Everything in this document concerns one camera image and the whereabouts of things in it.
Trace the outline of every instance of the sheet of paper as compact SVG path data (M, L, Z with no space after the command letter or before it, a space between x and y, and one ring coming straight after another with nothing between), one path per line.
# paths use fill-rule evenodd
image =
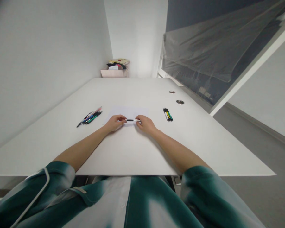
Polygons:
M109 66L109 70L118 70L118 66L117 65Z
M112 107L110 113L108 114L103 124L106 124L108 120L111 118L111 116L119 115L119 114L124 115L127 119L135 119L135 117L138 115L149 116L149 109L142 108L142 107L114 106ZM124 124L124 126L134 127L135 124L136 122L127 122Z

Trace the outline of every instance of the green pen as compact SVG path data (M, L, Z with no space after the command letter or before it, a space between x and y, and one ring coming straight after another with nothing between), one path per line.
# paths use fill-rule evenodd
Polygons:
M96 116L94 116L92 119L90 119L88 122L86 122L86 124L89 124L90 122L92 122L97 116L99 116L102 112L100 112L99 114L97 114Z
M172 118L172 116L171 116L171 114L170 114L168 109L167 109L167 111L168 111L169 116L171 117L171 120L173 121L173 118Z

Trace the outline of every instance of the shirt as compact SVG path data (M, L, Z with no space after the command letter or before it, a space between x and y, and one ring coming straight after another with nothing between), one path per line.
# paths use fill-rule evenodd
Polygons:
M241 198L211 169L188 169L181 198L158 176L101 177L72 187L75 171L54 161L0 201L0 227L264 227Z

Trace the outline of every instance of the white table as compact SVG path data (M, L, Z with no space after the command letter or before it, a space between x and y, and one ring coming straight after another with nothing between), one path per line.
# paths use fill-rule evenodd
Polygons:
M87 113L101 105L103 113L99 117L76 128ZM100 128L114 105L149 108L157 128L194 151L220 176L275 175L171 79L96 78L0 148L0 176L28 176L46 166ZM169 109L172 123L167 122L164 107ZM179 172L151 138L137 128L123 127L100 143L77 174Z

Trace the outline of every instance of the green sleeve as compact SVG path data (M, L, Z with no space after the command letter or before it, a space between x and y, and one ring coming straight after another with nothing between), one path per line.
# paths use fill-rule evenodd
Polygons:
M235 191L204 166L183 174L181 198L204 227L264 227Z
M49 183L22 220L46 208L53 199L70 188L73 183L75 171L69 164L53 161L46 168L49 173ZM42 169L29 176L7 194L0 201L0 227L10 227L43 188L46 181L47 177Z

